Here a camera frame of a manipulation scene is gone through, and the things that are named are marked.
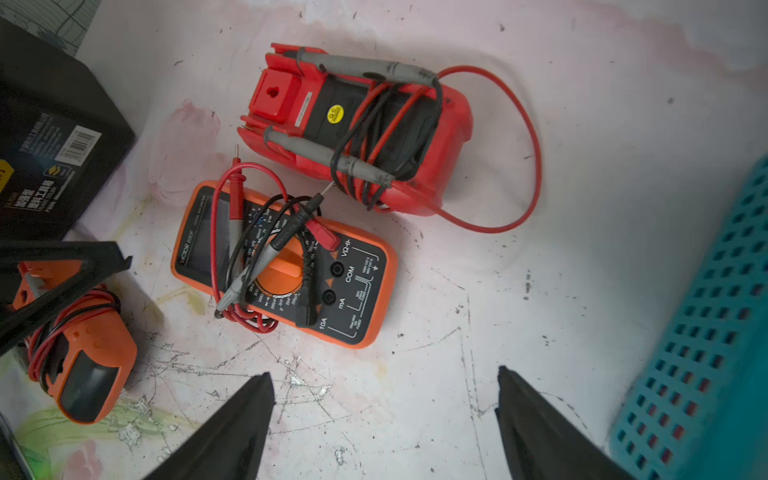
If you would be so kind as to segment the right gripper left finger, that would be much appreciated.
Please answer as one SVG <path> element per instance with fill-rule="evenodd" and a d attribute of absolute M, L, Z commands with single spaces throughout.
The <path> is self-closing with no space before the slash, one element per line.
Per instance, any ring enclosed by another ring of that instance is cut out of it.
<path fill-rule="evenodd" d="M 149 479 L 255 479 L 275 405 L 271 376 L 250 378 Z"/>

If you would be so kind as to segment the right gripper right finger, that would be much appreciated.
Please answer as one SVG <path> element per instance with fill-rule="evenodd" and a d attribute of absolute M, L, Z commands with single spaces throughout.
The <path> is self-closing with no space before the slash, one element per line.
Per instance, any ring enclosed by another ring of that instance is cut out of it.
<path fill-rule="evenodd" d="M 514 479 L 629 479 L 517 372 L 498 370 L 495 409 Z"/>

